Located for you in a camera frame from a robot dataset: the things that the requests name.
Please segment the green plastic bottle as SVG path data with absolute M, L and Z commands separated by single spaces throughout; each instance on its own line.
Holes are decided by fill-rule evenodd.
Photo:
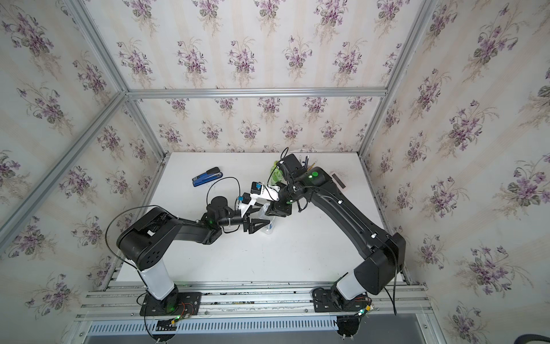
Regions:
M 268 184 L 270 186 L 276 186 L 277 183 L 283 182 L 283 181 L 284 181 L 283 172 L 280 170 L 278 166 L 278 162 L 275 161 L 269 175 Z

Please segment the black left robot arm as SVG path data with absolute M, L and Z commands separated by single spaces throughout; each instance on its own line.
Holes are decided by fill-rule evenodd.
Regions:
M 254 207 L 238 212 L 223 196 L 213 198 L 197 221 L 174 216 L 154 206 L 117 238 L 116 246 L 138 271 L 148 296 L 164 302 L 178 293 L 163 262 L 164 254 L 174 241 L 211 245 L 227 226 L 242 226 L 246 233 L 253 234 L 270 224 L 268 219 L 250 217 L 258 211 L 259 208 Z

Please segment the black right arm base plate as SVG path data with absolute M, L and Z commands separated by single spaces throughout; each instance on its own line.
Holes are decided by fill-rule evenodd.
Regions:
M 372 309 L 372 300 L 367 295 L 359 294 L 347 300 L 336 289 L 315 288 L 312 300 L 315 312 L 355 312 L 363 315 Z

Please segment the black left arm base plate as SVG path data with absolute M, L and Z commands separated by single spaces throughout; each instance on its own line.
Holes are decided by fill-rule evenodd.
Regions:
M 157 300 L 150 292 L 147 292 L 140 309 L 140 316 L 197 315 L 202 296 L 203 294 L 200 292 L 179 292 L 177 288 L 174 288 L 164 299 Z

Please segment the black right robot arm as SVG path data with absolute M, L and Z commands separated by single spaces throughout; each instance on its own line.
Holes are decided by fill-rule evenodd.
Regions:
M 352 272 L 331 287 L 332 302 L 343 308 L 356 297 L 379 294 L 401 272 L 406 241 L 401 234 L 389 234 L 367 218 L 320 167 L 308 169 L 290 154 L 276 163 L 284 181 L 277 183 L 279 198 L 272 197 L 268 215 L 287 217 L 292 205 L 305 200 L 323 211 L 347 236 L 364 259 Z

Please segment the clear plastic water bottle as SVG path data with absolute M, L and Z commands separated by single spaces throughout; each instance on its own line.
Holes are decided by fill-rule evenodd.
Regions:
M 269 203 L 265 203 L 259 211 L 259 219 L 266 220 L 269 223 L 261 228 L 261 231 L 265 234 L 271 234 L 274 230 L 274 216 L 268 216 L 266 212 L 269 210 Z

